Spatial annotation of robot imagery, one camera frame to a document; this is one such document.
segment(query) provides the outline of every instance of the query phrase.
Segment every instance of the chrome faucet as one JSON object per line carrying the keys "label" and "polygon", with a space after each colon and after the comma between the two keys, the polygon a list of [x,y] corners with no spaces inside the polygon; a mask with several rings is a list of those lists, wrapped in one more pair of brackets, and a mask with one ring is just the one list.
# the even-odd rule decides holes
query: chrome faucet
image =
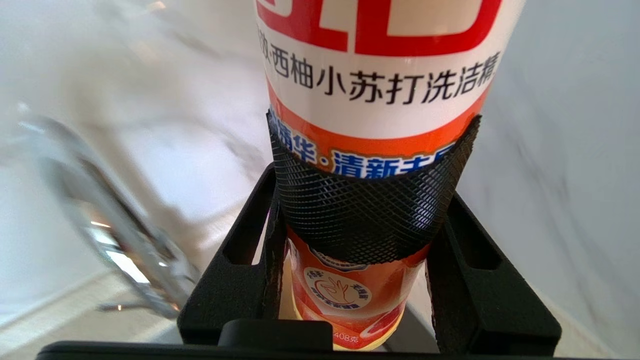
{"label": "chrome faucet", "polygon": [[91,148],[68,127],[44,117],[21,123],[43,180],[64,214],[106,263],[119,269],[140,296],[102,311],[146,307],[176,318],[200,277],[160,229],[146,224],[109,180]]}

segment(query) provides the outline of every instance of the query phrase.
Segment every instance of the hand logo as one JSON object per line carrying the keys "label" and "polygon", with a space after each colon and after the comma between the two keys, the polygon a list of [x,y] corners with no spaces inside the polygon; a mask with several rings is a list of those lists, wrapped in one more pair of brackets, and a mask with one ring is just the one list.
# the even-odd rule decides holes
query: hand logo
{"label": "hand logo", "polygon": [[338,280],[337,282],[333,280],[332,277],[329,276],[330,284],[326,281],[322,281],[319,285],[322,289],[325,290],[329,296],[331,296],[336,303],[338,304],[350,304],[351,302],[347,300],[346,293],[349,290],[349,285],[342,285],[342,281]]}

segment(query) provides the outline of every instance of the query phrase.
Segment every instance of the black holder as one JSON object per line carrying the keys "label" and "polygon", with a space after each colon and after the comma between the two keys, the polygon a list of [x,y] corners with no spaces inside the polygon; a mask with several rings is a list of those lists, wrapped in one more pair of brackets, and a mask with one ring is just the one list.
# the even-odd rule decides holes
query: black holder
{"label": "black holder", "polygon": [[[270,165],[180,313],[185,344],[217,345],[231,320],[277,319],[286,228],[275,185]],[[251,265],[267,215],[261,261]],[[427,269],[441,353],[553,355],[560,325],[458,195]]]}

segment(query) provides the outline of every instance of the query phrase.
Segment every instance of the white label section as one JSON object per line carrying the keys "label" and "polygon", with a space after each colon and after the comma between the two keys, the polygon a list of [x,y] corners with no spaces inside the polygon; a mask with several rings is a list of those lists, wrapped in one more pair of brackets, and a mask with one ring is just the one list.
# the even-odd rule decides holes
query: white label section
{"label": "white label section", "polygon": [[309,295],[331,309],[357,310],[371,301],[371,291],[355,280],[318,268],[305,268],[304,275]]}
{"label": "white label section", "polygon": [[[416,35],[444,35],[444,31],[465,31],[475,19],[445,6],[441,9],[443,15],[458,17],[452,19],[449,29],[444,28],[442,21],[432,28],[411,25],[409,22],[424,21],[423,17],[411,14],[412,3],[416,2],[392,2],[389,35],[407,35],[411,29],[421,32]],[[439,2],[426,3],[436,8]],[[340,4],[343,12],[338,11]],[[469,109],[493,79],[524,0],[503,0],[493,28],[477,47],[461,53],[421,57],[354,54],[355,4],[353,0],[325,0],[325,6],[330,8],[323,10],[320,20],[328,28],[349,33],[348,52],[292,39],[273,31],[257,16],[266,75],[284,106],[311,124],[341,135],[389,139],[428,133]],[[478,2],[471,4],[467,11],[477,14]],[[425,11],[424,4],[416,6],[417,11]],[[335,21],[326,18],[336,13],[342,15]],[[407,23],[400,26],[399,19],[406,19]],[[283,58],[287,61],[286,70],[282,67]],[[492,60],[490,75],[480,81],[486,63]],[[394,84],[396,74],[400,81]],[[411,86],[412,77],[416,77],[415,86]]]}

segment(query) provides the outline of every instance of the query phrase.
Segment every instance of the white marble surface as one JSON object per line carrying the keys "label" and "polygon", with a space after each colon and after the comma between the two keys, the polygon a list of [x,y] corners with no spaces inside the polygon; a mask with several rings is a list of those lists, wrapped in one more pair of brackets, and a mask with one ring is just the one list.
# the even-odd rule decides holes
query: white marble surface
{"label": "white marble surface", "polygon": [[640,354],[637,1],[529,1],[458,188],[524,277]]}
{"label": "white marble surface", "polygon": [[[640,354],[639,10],[530,0],[459,186],[524,277],[625,357]],[[13,0],[0,33],[0,327],[104,273],[12,133],[26,106],[81,133],[206,264],[224,231],[206,224],[270,161],[252,2]]]}
{"label": "white marble surface", "polygon": [[75,129],[200,259],[271,161],[254,29],[250,1],[3,4],[0,325],[105,271],[24,154],[21,112]]}

